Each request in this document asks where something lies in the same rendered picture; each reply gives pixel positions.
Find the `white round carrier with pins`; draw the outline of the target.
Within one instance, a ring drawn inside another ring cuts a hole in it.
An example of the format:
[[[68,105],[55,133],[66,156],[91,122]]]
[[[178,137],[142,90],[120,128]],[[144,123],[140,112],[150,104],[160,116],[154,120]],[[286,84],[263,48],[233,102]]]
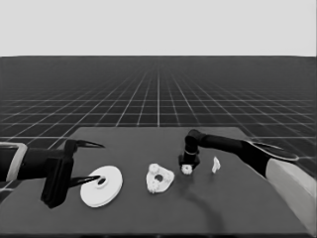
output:
[[[148,171],[146,176],[147,187],[149,183],[157,183],[158,191],[156,193],[165,192],[171,186],[172,182],[164,181],[164,172],[169,171],[168,169],[159,166],[159,171],[156,174],[152,174]]]

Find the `large thick white disc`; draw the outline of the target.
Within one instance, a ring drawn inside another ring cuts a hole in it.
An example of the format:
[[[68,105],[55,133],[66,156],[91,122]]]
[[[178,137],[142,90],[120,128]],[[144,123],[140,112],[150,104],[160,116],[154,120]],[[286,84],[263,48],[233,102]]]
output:
[[[123,185],[121,171],[115,166],[103,166],[90,174],[98,179],[85,183],[80,188],[80,197],[89,207],[100,207],[111,202]]]

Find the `small white T-shaped piece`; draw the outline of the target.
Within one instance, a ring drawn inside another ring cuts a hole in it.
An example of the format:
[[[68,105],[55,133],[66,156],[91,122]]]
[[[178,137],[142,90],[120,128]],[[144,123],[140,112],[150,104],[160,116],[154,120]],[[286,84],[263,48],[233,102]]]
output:
[[[217,157],[214,157],[212,173],[215,174],[218,170],[220,170],[220,168],[221,168],[220,161],[217,159]]]

